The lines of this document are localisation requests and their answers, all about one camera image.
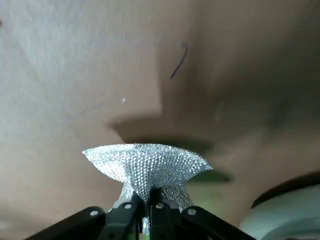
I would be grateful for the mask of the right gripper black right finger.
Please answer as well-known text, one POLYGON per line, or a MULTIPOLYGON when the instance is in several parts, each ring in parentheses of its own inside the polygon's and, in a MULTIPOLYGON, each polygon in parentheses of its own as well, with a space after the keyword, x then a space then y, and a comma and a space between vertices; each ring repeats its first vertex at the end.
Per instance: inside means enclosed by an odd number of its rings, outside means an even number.
POLYGON ((151 240, 253 240, 253 237, 199 206, 180 211, 176 201, 150 192, 149 238, 151 240))

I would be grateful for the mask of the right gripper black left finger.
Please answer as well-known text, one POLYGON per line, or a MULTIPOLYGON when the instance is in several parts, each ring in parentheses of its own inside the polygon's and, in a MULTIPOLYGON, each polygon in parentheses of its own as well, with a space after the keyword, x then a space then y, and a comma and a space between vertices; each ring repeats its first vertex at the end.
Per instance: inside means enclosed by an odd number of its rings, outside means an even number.
POLYGON ((105 212, 87 207, 29 237, 28 240, 137 240, 143 200, 136 192, 105 212))

